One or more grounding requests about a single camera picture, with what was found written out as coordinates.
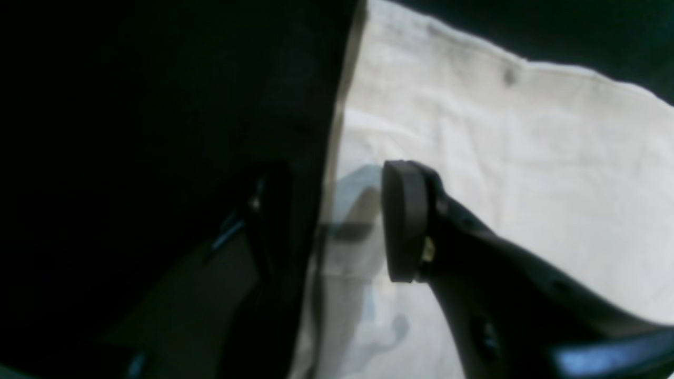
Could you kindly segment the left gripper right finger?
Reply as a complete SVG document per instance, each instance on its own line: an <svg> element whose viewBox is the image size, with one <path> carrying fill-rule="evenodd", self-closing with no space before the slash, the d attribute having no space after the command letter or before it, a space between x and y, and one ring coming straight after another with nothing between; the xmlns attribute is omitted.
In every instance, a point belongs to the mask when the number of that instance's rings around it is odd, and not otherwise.
<svg viewBox="0 0 674 379"><path fill-rule="evenodd" d="M672 326L609 303L508 242L446 194L438 173L386 161L391 281L427 283L467 378L667 378Z"/></svg>

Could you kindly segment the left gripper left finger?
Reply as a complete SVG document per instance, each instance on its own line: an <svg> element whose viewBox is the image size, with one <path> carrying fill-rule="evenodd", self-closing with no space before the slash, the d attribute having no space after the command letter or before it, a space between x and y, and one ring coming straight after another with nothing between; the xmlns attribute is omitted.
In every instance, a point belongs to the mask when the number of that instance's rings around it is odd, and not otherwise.
<svg viewBox="0 0 674 379"><path fill-rule="evenodd" d="M116 347L105 378L215 378L234 312L288 250L277 219L290 213L287 163L253 166L238 183L217 234L148 288L106 336Z"/></svg>

